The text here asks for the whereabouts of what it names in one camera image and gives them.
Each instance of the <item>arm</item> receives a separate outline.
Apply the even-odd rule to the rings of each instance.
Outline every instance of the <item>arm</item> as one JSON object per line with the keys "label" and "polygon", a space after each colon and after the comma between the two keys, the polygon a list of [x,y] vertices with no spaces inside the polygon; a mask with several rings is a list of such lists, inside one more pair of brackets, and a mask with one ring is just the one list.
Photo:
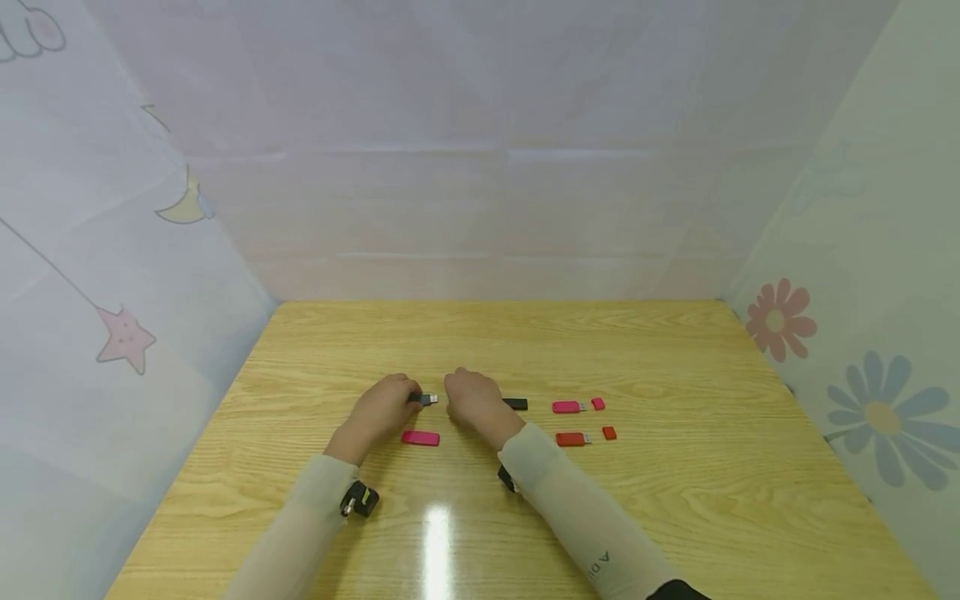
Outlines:
{"label": "arm", "polygon": [[523,497],[601,598],[704,597],[675,581],[677,572],[643,529],[546,434],[507,407],[492,379],[460,369],[444,383],[450,416],[474,427],[499,452]]}
{"label": "arm", "polygon": [[310,459],[270,528],[230,583],[224,600],[302,600],[340,528],[340,501],[377,440],[396,432],[422,406],[407,402],[420,385],[388,375],[367,390],[333,434],[323,455]]}

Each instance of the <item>pink usb flash drive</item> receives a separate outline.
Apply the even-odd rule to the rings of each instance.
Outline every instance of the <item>pink usb flash drive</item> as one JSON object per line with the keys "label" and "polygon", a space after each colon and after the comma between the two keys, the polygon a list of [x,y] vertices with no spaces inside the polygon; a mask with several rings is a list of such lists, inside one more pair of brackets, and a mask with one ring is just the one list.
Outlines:
{"label": "pink usb flash drive", "polygon": [[415,431],[409,429],[400,436],[400,441],[404,444],[416,445],[440,445],[440,434],[432,431]]}
{"label": "pink usb flash drive", "polygon": [[555,413],[580,413],[587,410],[586,404],[576,400],[559,400],[553,403]]}

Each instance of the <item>table surface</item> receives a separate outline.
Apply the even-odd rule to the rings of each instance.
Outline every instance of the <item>table surface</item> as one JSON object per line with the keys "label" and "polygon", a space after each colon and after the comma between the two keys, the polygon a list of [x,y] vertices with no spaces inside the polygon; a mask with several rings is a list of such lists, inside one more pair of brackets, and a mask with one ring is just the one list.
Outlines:
{"label": "table surface", "polygon": [[[464,365],[530,398],[571,459],[717,598],[933,597],[730,309],[713,301],[293,302],[279,307],[108,600],[219,598],[300,469],[375,379],[443,393]],[[608,408],[554,415],[559,398]],[[382,500],[336,539],[313,598],[594,597],[443,403],[362,477]],[[614,425],[618,439],[603,440]]]}

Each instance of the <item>white fabric wall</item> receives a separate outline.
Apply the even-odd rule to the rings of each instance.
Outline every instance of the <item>white fabric wall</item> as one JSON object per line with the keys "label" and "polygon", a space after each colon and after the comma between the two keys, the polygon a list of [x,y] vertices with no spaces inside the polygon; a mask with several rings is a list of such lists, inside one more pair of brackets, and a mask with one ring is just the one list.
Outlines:
{"label": "white fabric wall", "polygon": [[956,0],[900,4],[726,295],[891,532],[954,600],[957,23]]}
{"label": "white fabric wall", "polygon": [[87,1],[282,299],[719,296],[897,3]]}
{"label": "white fabric wall", "polygon": [[4,600],[104,596],[274,307],[147,104],[81,3],[0,0]]}

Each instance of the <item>pink star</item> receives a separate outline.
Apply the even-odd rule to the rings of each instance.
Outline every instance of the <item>pink star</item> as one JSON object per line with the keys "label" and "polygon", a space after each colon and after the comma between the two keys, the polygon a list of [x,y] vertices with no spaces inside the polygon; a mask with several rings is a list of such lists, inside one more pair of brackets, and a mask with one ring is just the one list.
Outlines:
{"label": "pink star", "polygon": [[97,308],[103,319],[110,339],[97,356],[98,363],[126,358],[131,367],[141,375],[147,369],[146,350],[154,344],[156,338],[136,321],[133,314],[123,306],[120,312],[113,314],[103,308]]}

